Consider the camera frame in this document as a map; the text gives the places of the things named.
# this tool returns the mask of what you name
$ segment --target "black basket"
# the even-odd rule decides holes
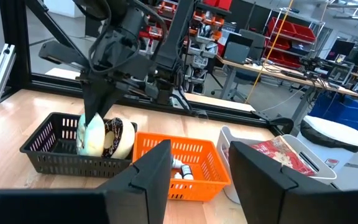
[[[80,156],[76,154],[76,130],[79,115],[51,113],[20,148],[37,172],[111,178],[129,167],[131,153],[125,159]]]

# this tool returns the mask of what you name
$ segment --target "cable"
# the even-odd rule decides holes
[[[331,102],[330,102],[330,104],[328,105],[328,107],[327,107],[326,111],[324,112],[324,114],[323,114],[322,118],[324,118],[324,116],[325,116],[325,115],[326,115],[326,113],[328,112],[329,108],[330,108],[330,107],[331,107],[331,105],[334,103],[334,100],[335,100],[335,97],[336,97],[336,95],[337,95],[337,94],[338,94],[338,89],[336,90],[335,95],[333,96],[333,100],[331,100]]]
[[[294,0],[291,0],[291,1],[290,1],[290,5],[288,6],[288,8],[291,8],[293,1],[294,1]],[[267,54],[266,60],[264,60],[264,61],[262,62],[262,68],[259,70],[259,73],[258,73],[258,76],[257,76],[257,78],[256,78],[256,81],[254,82],[254,85],[252,86],[251,91],[250,91],[249,94],[248,94],[248,97],[247,97],[247,99],[246,99],[245,104],[248,103],[249,98],[250,98],[252,92],[254,91],[256,84],[258,83],[258,80],[259,80],[259,78],[260,78],[260,75],[262,74],[263,66],[265,65],[266,61],[269,59],[270,54],[271,54],[272,51],[273,51],[273,48],[274,48],[274,46],[275,46],[275,44],[276,44],[276,42],[277,42],[278,36],[279,36],[280,33],[281,33],[281,29],[283,28],[284,22],[285,22],[285,20],[287,19],[288,12],[289,12],[289,10],[287,10],[287,11],[285,12],[285,14],[284,14],[283,21],[281,21],[280,28],[278,29],[276,38],[274,39],[274,42],[273,42],[273,44],[272,44],[272,48],[270,48],[270,51],[269,51],[268,54]]]
[[[292,96],[290,96],[288,99],[284,100],[283,102],[281,102],[281,103],[279,103],[279,104],[277,104],[277,105],[275,105],[275,106],[272,106],[271,108],[264,109],[264,110],[262,110],[262,111],[260,111],[260,112],[265,112],[265,111],[274,109],[274,108],[276,108],[276,107],[278,107],[278,106],[280,106],[280,105],[286,103],[288,100],[292,99],[297,93],[299,93],[303,88],[304,88],[304,87],[300,88],[298,91],[296,91],[294,94],[292,94]]]
[[[116,69],[117,67],[127,63],[128,61],[130,61],[131,59],[133,59],[138,53],[139,53],[139,43],[136,39],[136,36],[134,34],[132,34],[134,36],[134,39],[137,41],[137,46],[136,46],[136,50],[134,53],[132,53],[131,56],[129,56],[128,58],[126,58],[123,62],[114,65],[111,68],[107,68],[105,70],[97,70],[94,67],[94,63],[93,63],[93,53],[96,50],[96,47],[100,44],[101,40],[103,39],[103,37],[106,35],[107,30],[110,26],[111,23],[111,18],[112,18],[112,14],[111,14],[111,8],[110,5],[108,4],[107,0],[104,0],[104,3],[107,7],[107,11],[108,11],[108,19],[107,19],[107,23],[104,23],[104,25],[106,25],[104,27],[104,29],[102,30],[102,32],[100,33],[100,35],[96,38],[95,42],[91,45],[91,47],[89,48],[89,52],[88,52],[88,62],[89,62],[89,67],[92,70],[92,72],[94,72],[95,74],[106,74],[109,73],[111,71],[113,71],[114,69]],[[162,41],[158,42],[156,49],[154,50],[153,56],[152,56],[152,60],[155,61],[155,56],[156,56],[156,52],[158,52],[162,42],[165,40],[165,36],[167,31],[167,26],[164,23],[163,19],[155,12],[153,11],[151,8],[149,8],[148,6],[146,6],[145,4],[143,4],[142,2],[140,2],[139,0],[134,0],[134,3],[136,3],[138,5],[138,7],[144,12],[147,11],[149,14],[153,15],[157,22],[161,25],[162,28]]]

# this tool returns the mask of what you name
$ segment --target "desk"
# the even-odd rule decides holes
[[[225,99],[225,96],[227,96],[228,93],[229,93],[229,90],[230,90],[230,88],[232,86],[232,83],[234,81],[234,77],[236,76],[236,68],[240,68],[240,69],[244,69],[244,70],[250,70],[250,71],[253,71],[253,72],[259,72],[260,71],[260,67],[254,67],[252,65],[240,65],[238,63],[229,62],[227,60],[224,60],[222,57],[220,57],[218,55],[216,56],[216,58],[221,63],[231,67],[231,73],[228,74],[228,76],[226,78],[226,81],[224,83],[224,86],[223,86],[223,90],[222,90],[222,94],[221,94],[222,99]],[[289,68],[283,68],[283,67],[272,66],[272,65],[266,65],[265,67],[267,67],[268,69],[271,68],[271,69],[274,69],[274,70],[277,70],[279,68],[281,70],[286,70],[286,71],[289,71],[289,72],[292,72],[292,73],[297,73],[299,75],[303,75],[302,73],[300,73],[298,71],[295,71],[295,70],[292,70],[292,69],[289,69]],[[299,84],[302,84],[302,85],[308,85],[308,86],[314,86],[315,85],[317,88],[324,88],[319,83],[313,84],[313,82],[310,81],[310,80],[301,80],[299,78],[288,77],[288,76],[286,76],[284,74],[281,74],[281,73],[269,72],[268,70],[266,70],[266,68],[262,69],[262,74],[269,75],[271,77],[279,78],[279,79],[282,79],[282,80],[287,80],[287,81],[290,81],[290,82],[296,82],[296,83],[299,83]],[[347,94],[347,95],[351,95],[351,96],[358,96],[358,93],[355,93],[355,92],[353,92],[351,90],[345,89],[345,88],[343,88],[341,86],[339,87],[339,89],[335,89],[335,88],[332,88],[332,87],[327,87],[326,89],[331,90],[331,91],[337,91],[338,93]],[[305,95],[312,94],[312,91],[313,91],[312,88],[308,88],[308,90],[306,91]],[[300,104],[298,105],[298,107],[296,108],[296,110],[295,110],[295,112],[294,112],[294,114],[292,116],[292,120],[295,122],[295,125],[300,123],[300,121],[302,119],[302,116],[303,116],[303,114],[305,113],[305,111],[307,109],[306,100],[307,100],[307,97],[302,98]]]
[[[0,103],[0,189],[94,188],[106,181],[102,178],[38,174],[27,156],[19,152],[19,148],[51,112],[81,114],[84,112],[83,100],[20,90]],[[139,131],[208,139],[215,144],[223,125],[229,126],[236,136],[262,141],[274,137],[264,128],[120,105],[114,105],[106,115],[107,118],[115,116],[137,123]],[[241,206],[232,203],[224,192],[221,192],[208,203],[169,200],[164,223],[238,224],[246,223],[246,220]]]
[[[352,76],[354,76],[354,77],[358,78],[358,73],[356,73],[356,72],[352,72],[351,74],[352,74]]]

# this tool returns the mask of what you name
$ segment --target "bottle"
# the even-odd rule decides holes
[[[189,165],[183,165],[180,167],[181,173],[183,174],[183,179],[185,180],[194,180],[193,173]]]
[[[178,172],[173,176],[173,178],[175,178],[175,179],[183,179],[183,177]]]
[[[180,169],[183,165],[184,164],[180,160],[175,159],[172,156],[172,169]]]

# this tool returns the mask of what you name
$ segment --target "workbench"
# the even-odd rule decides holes
[[[191,101],[206,103],[206,96],[188,95]],[[221,106],[252,110],[249,105],[210,99]],[[6,188],[95,188],[107,179],[44,175],[36,173],[30,160],[19,148],[52,112],[82,114],[83,100],[38,91],[20,90],[0,103],[0,189]],[[211,140],[217,143],[222,126],[229,126],[236,136],[262,141],[274,136],[264,128],[223,123],[177,114],[114,105],[106,118],[125,117],[137,123],[139,131],[165,133]],[[246,223],[241,206],[220,192],[210,202],[169,200],[164,223]]]
[[[353,92],[351,90],[345,89],[345,88],[343,88],[341,86],[339,87],[339,89],[330,87],[330,86],[328,86],[328,84],[326,86],[322,86],[318,82],[313,83],[310,80],[302,80],[302,79],[299,79],[299,78],[286,76],[286,75],[284,75],[282,73],[274,73],[274,72],[268,71],[269,69],[272,69],[272,70],[284,70],[284,71],[288,71],[288,72],[291,72],[291,73],[295,73],[297,75],[303,75],[301,72],[298,72],[296,70],[292,70],[292,69],[289,69],[289,68],[283,68],[283,67],[279,67],[279,66],[276,66],[276,65],[274,65],[274,66],[273,65],[265,65],[265,67],[262,68],[260,66],[255,67],[253,65],[246,65],[246,64],[241,65],[241,64],[238,64],[238,63],[230,62],[230,61],[224,60],[222,57],[220,57],[218,55],[216,56],[216,58],[221,63],[223,63],[224,65],[228,66],[229,71],[230,71],[227,74],[227,78],[226,78],[226,81],[224,83],[223,90],[222,90],[222,93],[221,93],[221,99],[224,99],[224,100],[226,99],[227,95],[229,94],[229,91],[230,91],[230,88],[232,87],[234,78],[236,77],[236,69],[250,70],[250,71],[253,71],[253,72],[260,72],[261,69],[262,69],[261,74],[263,74],[263,75],[268,75],[268,76],[271,76],[271,77],[274,77],[274,78],[279,78],[281,80],[286,80],[286,81],[289,81],[289,82],[299,83],[301,85],[315,86],[316,88],[320,88],[320,89],[325,88],[327,90],[337,91],[338,93],[342,93],[342,94],[346,94],[346,95],[358,96],[358,93],[355,93],[355,92]],[[306,91],[305,95],[312,94],[313,89],[314,88],[308,88],[308,90]],[[292,116],[292,120],[295,122],[295,125],[298,125],[300,123],[300,121],[303,119],[303,115],[306,112],[306,109],[307,109],[307,97],[303,97],[301,102],[300,102],[300,104],[298,105],[298,107],[296,108],[296,110],[295,110],[295,112],[294,112],[294,114]]]

